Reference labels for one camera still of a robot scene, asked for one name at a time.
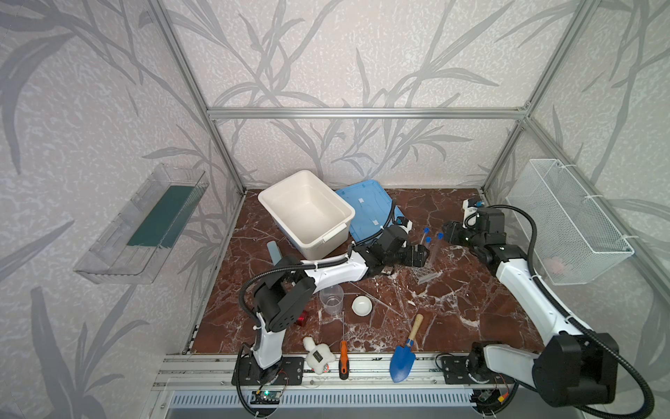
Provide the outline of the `pink object in basket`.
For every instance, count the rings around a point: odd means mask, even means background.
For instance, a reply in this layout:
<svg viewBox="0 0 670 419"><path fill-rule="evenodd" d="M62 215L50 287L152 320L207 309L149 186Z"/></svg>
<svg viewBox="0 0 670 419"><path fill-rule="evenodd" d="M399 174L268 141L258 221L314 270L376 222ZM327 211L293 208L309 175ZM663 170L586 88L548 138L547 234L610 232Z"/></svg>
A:
<svg viewBox="0 0 670 419"><path fill-rule="evenodd" d="M568 265L562 258L552 257L544 260L544 268L550 275L564 275Z"/></svg>

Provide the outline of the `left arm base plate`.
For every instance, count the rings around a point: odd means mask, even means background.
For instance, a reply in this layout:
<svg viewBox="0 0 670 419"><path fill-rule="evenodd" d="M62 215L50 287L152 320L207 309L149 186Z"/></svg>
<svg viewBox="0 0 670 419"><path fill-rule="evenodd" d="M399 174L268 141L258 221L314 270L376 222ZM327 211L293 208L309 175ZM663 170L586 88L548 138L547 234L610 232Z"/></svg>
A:
<svg viewBox="0 0 670 419"><path fill-rule="evenodd" d="M270 368L260 368L253 356L243 354L236 362L232 384L240 386L288 385L298 386L303 382L305 358L284 356Z"/></svg>

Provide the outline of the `white plastic bin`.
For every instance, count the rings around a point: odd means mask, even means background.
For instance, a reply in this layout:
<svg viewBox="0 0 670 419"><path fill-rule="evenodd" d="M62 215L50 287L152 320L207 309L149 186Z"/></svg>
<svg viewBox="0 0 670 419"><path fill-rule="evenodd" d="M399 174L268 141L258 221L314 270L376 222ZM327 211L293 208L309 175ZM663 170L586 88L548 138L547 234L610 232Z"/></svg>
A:
<svg viewBox="0 0 670 419"><path fill-rule="evenodd" d="M258 200L308 260L325 258L349 238L355 209L309 170L263 190Z"/></svg>

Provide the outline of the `glass stirring rod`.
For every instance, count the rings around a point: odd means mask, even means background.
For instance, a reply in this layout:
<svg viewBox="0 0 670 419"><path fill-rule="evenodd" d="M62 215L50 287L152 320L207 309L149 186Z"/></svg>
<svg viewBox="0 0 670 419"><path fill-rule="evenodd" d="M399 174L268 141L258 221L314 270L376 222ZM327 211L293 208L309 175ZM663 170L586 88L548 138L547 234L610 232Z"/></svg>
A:
<svg viewBox="0 0 670 419"><path fill-rule="evenodd" d="M356 287L375 303L383 305L401 318L413 318L419 312L414 302L407 300L394 286L364 282Z"/></svg>

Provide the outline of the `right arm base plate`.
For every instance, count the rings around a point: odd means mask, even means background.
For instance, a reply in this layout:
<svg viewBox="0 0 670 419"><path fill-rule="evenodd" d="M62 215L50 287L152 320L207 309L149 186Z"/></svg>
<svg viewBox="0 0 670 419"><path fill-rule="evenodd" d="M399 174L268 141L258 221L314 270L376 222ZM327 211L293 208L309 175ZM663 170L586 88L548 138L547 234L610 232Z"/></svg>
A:
<svg viewBox="0 0 670 419"><path fill-rule="evenodd" d="M466 355L442 353L435 357L434 363L442 373L446 384L502 385L503 387L512 387L515 384L515 380L507 375L493 373L487 369L479 369L472 373L469 370L469 357Z"/></svg>

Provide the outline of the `clear wall shelf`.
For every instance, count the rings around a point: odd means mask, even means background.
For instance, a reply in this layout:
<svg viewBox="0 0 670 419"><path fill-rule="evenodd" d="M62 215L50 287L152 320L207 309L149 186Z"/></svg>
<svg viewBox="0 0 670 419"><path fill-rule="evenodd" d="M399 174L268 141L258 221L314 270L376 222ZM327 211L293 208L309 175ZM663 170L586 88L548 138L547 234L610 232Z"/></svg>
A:
<svg viewBox="0 0 670 419"><path fill-rule="evenodd" d="M73 270L96 285L149 285L209 188L202 169L158 164Z"/></svg>

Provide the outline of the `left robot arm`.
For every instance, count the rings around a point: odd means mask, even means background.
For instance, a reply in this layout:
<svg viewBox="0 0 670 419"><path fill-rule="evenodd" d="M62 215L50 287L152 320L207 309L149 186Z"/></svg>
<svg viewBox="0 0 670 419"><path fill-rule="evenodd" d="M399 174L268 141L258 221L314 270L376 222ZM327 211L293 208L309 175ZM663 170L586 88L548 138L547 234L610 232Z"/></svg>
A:
<svg viewBox="0 0 670 419"><path fill-rule="evenodd" d="M238 294L239 306L252 319L256 332L251 359L263 372L279 367L285 330L315 293L378 276L396 265L424 267L429 256L425 244L409 241L405 227L390 225L368 240L350 244L340 256L281 259L272 269L246 281Z"/></svg>

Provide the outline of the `grey-blue flat tool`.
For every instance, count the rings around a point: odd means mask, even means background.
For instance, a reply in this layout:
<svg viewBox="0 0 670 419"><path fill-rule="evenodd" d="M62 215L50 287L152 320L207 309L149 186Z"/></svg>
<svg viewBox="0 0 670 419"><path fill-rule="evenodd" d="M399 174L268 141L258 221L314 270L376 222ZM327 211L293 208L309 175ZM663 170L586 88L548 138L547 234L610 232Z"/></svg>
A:
<svg viewBox="0 0 670 419"><path fill-rule="evenodd" d="M276 241L270 241L267 244L267 250L270 254L270 259L273 265L277 265L283 258L282 252L280 251Z"/></svg>

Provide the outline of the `small white bowl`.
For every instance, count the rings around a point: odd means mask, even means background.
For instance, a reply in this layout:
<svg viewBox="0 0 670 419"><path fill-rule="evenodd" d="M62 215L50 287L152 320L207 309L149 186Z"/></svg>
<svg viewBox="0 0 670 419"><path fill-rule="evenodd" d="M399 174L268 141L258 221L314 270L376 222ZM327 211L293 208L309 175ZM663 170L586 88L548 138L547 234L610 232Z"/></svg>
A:
<svg viewBox="0 0 670 419"><path fill-rule="evenodd" d="M357 296L352 302L352 311L359 317L366 317L373 311L373 302L364 295Z"/></svg>

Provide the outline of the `red small object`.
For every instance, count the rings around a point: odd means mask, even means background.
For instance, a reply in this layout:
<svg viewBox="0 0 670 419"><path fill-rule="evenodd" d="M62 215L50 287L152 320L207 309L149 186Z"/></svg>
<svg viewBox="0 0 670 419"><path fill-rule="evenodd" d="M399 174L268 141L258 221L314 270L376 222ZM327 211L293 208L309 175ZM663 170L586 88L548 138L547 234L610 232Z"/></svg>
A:
<svg viewBox="0 0 670 419"><path fill-rule="evenodd" d="M309 313L307 311L303 311L298 316L298 319L296 319L295 324L303 328L304 326L306 326L308 319L309 319Z"/></svg>

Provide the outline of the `aluminium frame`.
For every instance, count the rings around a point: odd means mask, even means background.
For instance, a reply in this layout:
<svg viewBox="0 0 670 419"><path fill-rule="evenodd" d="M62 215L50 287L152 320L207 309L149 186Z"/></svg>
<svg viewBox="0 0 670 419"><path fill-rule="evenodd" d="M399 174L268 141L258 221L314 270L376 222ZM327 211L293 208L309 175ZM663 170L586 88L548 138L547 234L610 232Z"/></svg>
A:
<svg viewBox="0 0 670 419"><path fill-rule="evenodd" d="M254 338L237 303L296 248L258 201L309 170L333 189L375 180L439 230L464 198L503 204L545 142L583 176L634 249L577 286L546 280L610 333L660 391L669 383L669 4L666 1L165 1L197 94L188 105L232 182L197 216L186 265L193 353Z"/></svg>

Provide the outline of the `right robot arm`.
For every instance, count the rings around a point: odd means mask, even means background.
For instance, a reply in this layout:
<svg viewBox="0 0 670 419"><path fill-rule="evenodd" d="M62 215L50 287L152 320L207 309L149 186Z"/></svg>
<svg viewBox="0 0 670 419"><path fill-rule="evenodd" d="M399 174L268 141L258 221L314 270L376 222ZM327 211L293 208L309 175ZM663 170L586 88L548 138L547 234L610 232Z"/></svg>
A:
<svg viewBox="0 0 670 419"><path fill-rule="evenodd" d="M445 239L470 250L515 297L537 328L544 350L533 354L496 341L476 342L466 361L470 376L487 382L501 374L533 387L553 407L607 404L616 393L617 349L607 333L595 340L572 325L574 317L528 267L528 254L507 244L504 213L477 199L463 203L464 218L444 225Z"/></svg>

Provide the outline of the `clear measuring cup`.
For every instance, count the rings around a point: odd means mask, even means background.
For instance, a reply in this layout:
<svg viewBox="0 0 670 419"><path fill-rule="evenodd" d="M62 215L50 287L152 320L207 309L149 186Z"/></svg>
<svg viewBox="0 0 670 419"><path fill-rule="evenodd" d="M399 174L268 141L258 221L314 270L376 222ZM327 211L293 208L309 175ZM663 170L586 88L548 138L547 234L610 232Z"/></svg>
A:
<svg viewBox="0 0 670 419"><path fill-rule="evenodd" d="M330 286L319 292L319 300L327 314L337 316L343 311L344 290L339 285Z"/></svg>

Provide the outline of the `blue plastic bin lid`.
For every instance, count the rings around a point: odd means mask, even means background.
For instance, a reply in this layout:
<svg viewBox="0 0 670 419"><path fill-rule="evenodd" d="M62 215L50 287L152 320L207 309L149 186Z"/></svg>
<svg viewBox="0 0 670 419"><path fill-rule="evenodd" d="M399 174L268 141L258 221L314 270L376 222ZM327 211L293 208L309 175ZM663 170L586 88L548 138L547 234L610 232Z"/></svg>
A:
<svg viewBox="0 0 670 419"><path fill-rule="evenodd" d="M401 210L394 208L390 221L387 220L392 198L375 180L368 180L336 191L336 194L354 208L355 216L350 225L350 234L356 244L382 230L383 224L400 225Z"/></svg>

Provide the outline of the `blue garden trowel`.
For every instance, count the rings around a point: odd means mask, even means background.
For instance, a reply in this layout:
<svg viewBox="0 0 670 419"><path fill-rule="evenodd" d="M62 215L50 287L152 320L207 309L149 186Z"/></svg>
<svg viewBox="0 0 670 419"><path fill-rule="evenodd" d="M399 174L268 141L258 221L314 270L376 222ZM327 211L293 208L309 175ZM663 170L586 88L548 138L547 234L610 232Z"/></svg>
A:
<svg viewBox="0 0 670 419"><path fill-rule="evenodd" d="M394 383L406 380L413 368L416 355L412 352L412 347L415 345L415 337L422 325L423 319L424 316L422 314L415 316L415 321L406 343L403 346L396 347L394 350L389 365L389 374Z"/></svg>

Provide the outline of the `orange handled screwdriver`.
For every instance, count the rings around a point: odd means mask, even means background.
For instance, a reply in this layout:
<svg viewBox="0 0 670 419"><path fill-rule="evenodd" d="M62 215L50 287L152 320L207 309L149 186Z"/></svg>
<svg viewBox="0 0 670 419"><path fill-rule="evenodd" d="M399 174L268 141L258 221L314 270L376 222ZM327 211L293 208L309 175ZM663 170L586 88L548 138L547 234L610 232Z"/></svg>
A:
<svg viewBox="0 0 670 419"><path fill-rule="evenodd" d="M340 339L340 359L338 360L338 376L340 380L347 380L350 374L350 362L348 357L348 347L347 347L347 325L345 324L345 313L341 314L342 317L342 336Z"/></svg>

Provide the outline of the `clear acrylic test tube rack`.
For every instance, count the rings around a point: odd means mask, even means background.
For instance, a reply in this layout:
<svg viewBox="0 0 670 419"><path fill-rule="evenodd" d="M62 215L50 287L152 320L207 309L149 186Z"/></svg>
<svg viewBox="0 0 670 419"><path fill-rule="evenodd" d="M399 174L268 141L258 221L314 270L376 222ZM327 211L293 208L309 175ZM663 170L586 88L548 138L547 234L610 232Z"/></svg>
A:
<svg viewBox="0 0 670 419"><path fill-rule="evenodd" d="M429 281L438 279L441 276L441 274L442 270L437 266L437 261L435 268L430 267L426 261L424 267L422 267L417 273L417 284L418 285L426 284Z"/></svg>

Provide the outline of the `green circuit board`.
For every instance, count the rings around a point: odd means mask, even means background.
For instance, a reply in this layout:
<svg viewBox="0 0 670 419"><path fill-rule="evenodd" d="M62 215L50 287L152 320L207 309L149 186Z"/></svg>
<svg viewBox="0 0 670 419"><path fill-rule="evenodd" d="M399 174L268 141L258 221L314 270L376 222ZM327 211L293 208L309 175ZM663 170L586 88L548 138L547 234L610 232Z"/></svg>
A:
<svg viewBox="0 0 670 419"><path fill-rule="evenodd" d="M251 392L251 405L278 405L283 395L282 390L256 390Z"/></svg>

